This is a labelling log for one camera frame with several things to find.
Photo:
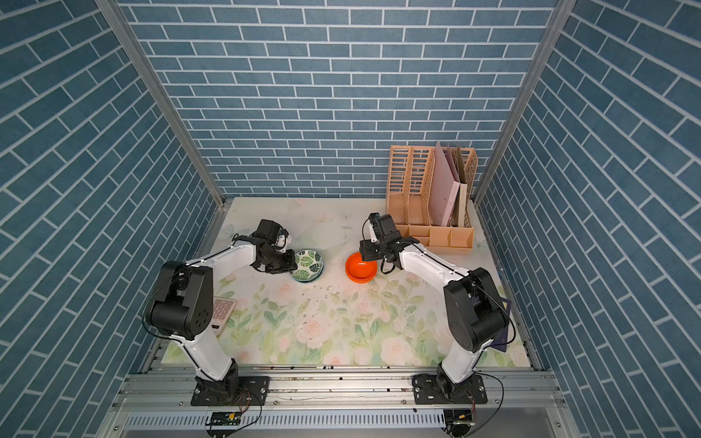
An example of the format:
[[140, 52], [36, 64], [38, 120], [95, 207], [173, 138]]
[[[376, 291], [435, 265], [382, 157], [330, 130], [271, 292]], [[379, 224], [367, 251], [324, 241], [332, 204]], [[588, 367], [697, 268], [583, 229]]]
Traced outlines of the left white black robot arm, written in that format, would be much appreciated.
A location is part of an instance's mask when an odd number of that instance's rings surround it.
[[165, 263], [142, 313], [157, 338], [179, 344], [202, 381], [220, 383], [235, 361], [220, 346], [212, 328], [214, 286], [241, 268], [277, 275], [297, 269], [295, 251], [286, 248], [288, 231], [262, 219], [251, 235], [237, 235], [223, 250], [187, 262]]

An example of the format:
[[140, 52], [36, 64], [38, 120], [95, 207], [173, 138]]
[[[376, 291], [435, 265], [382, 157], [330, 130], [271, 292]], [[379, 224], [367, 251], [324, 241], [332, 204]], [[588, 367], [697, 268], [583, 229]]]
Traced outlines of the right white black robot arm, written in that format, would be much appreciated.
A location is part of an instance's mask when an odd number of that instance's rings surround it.
[[493, 278], [484, 268], [468, 270], [438, 257], [413, 237], [403, 237], [390, 215], [371, 213], [360, 243], [365, 262], [383, 261], [414, 275], [444, 294], [452, 345], [437, 366], [436, 385], [445, 397], [473, 380], [484, 351], [509, 333], [510, 317]]

